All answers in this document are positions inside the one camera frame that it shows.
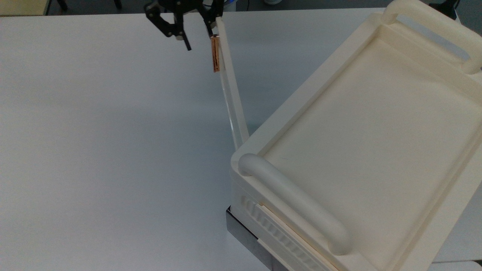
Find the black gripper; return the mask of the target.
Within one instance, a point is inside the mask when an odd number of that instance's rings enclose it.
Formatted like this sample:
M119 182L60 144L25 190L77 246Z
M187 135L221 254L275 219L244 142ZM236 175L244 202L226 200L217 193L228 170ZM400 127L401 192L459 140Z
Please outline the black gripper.
M213 37L213 25L216 24L217 17L222 17L223 10L223 0L211 0L209 5L205 5L204 0L158 0L158 3L145 5L147 19L166 37L175 36L178 40L184 41L188 51L192 48L184 30L184 14L198 11L206 26L208 36ZM161 16L164 11L173 15L173 23L166 21Z

